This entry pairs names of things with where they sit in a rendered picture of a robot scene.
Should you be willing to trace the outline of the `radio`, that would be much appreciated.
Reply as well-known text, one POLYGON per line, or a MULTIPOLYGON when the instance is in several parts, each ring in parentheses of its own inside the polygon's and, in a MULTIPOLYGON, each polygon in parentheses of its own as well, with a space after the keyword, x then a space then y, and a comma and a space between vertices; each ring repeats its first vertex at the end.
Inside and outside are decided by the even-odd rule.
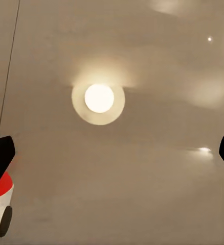
POLYGON ((0 178, 0 237, 5 236, 12 218, 10 205, 14 184, 7 171, 0 178))

